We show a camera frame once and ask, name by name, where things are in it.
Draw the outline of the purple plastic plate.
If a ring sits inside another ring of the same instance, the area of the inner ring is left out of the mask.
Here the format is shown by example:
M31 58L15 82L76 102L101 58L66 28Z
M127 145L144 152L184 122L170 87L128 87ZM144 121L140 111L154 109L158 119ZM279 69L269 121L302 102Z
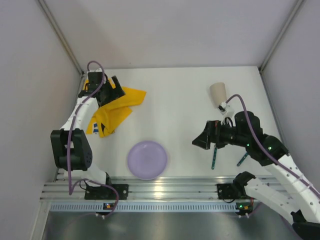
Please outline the purple plastic plate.
M166 169L168 155L158 142L145 140L135 144L128 152L129 171L140 180L153 180Z

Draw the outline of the spoon with teal handle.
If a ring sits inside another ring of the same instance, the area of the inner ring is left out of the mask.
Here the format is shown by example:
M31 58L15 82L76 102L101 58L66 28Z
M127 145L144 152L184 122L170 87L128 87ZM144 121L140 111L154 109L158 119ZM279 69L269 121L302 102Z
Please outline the spoon with teal handle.
M236 164L236 166L237 167L239 167L245 160L246 160L246 158L248 157L248 153L246 152L243 156L242 156L242 158L239 160L239 162Z

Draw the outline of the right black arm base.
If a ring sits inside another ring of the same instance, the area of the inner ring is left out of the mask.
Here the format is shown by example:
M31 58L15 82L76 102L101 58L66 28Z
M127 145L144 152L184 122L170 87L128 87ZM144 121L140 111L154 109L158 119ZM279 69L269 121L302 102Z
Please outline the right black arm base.
M239 191L232 183L218 183L216 185L219 200L240 200L248 197Z

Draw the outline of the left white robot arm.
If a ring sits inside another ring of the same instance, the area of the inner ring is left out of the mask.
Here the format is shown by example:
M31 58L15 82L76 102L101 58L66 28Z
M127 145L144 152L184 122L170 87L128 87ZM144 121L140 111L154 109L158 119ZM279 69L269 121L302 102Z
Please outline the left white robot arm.
M109 175L93 163L93 152L86 137L86 129L94 113L101 107L125 96L118 78L111 77L114 87L104 71L88 73L88 83L78 94L77 102L66 123L50 134L54 162L57 168L81 171L82 177L93 185L111 185Z

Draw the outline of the beige paper cup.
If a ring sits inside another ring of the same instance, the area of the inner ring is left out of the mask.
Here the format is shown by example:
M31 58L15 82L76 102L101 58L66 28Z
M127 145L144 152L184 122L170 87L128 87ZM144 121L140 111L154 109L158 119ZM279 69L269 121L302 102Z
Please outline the beige paper cup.
M227 100L226 86L223 82L216 82L209 87L213 105L218 108Z

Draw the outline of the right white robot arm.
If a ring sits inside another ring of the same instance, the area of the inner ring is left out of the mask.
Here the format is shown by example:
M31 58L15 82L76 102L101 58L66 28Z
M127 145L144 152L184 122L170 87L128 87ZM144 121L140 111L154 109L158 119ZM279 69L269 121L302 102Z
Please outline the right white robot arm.
M239 198L254 198L278 213L303 240L320 238L320 193L299 170L284 144L265 134L260 119L244 109L235 114L234 125L224 120L209 120L192 144L208 150L227 145L245 148L248 155L268 171L288 195L262 183L254 174L244 171L232 182Z

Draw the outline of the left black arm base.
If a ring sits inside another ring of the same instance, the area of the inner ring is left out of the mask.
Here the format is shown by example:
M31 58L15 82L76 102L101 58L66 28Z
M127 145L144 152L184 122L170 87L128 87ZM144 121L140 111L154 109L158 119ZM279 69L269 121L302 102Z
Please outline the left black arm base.
M129 193L128 184L113 184L112 187L117 191L119 200L126 200ZM85 200L115 200L116 193L104 186L90 186L86 185Z

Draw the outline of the fork with teal handle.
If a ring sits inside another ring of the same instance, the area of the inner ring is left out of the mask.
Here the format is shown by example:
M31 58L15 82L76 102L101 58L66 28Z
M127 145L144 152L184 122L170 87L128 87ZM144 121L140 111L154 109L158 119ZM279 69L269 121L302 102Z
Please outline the fork with teal handle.
M218 151L218 148L217 148L216 145L215 145L215 146L214 146L214 149L213 149L213 157L212 157L212 164L211 164L211 169L212 169L212 170L215 169L216 158L217 158L217 151Z

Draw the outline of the yellow cloth placemat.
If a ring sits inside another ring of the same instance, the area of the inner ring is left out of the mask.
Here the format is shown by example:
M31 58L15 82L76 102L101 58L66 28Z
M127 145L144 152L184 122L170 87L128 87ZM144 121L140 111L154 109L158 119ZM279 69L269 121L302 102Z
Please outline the yellow cloth placemat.
M87 135L98 134L101 138L113 134L116 128L132 113L131 107L143 103L146 91L129 87L122 88L125 95L100 107L85 128Z

